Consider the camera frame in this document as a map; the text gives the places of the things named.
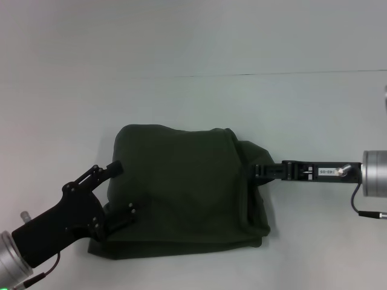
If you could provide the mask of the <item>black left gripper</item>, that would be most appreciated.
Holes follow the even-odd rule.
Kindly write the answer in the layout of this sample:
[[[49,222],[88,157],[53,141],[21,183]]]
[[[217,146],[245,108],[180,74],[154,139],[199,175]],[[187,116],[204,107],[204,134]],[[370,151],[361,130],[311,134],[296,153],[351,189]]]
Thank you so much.
[[[75,181],[62,188],[58,204],[11,233],[26,263],[32,267],[44,263],[79,239],[107,239],[135,222],[135,204],[103,208],[93,193],[105,181],[123,173],[120,161],[107,167],[92,166]]]

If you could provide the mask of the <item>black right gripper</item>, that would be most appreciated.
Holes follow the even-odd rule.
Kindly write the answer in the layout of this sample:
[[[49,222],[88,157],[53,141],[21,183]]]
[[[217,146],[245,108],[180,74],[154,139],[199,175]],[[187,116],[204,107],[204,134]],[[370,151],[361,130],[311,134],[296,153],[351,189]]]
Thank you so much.
[[[361,184],[362,164],[350,162],[283,161],[276,164],[252,166],[253,182],[271,182],[276,179],[302,182]]]

